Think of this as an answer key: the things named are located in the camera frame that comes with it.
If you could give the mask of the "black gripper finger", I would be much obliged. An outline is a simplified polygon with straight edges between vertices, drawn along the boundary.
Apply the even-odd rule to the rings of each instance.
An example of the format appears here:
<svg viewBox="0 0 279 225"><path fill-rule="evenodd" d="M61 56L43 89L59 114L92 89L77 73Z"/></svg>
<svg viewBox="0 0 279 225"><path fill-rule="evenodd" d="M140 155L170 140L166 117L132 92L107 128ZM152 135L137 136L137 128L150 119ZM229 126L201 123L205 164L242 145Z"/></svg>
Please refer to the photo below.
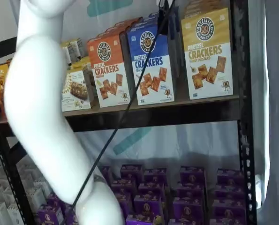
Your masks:
<svg viewBox="0 0 279 225"><path fill-rule="evenodd" d="M178 16L179 7L172 5L171 13L169 15L169 35L171 40L176 40L177 35L177 25L179 16Z"/></svg>
<svg viewBox="0 0 279 225"><path fill-rule="evenodd" d="M161 0L158 4L158 33L168 35L168 0Z"/></svg>

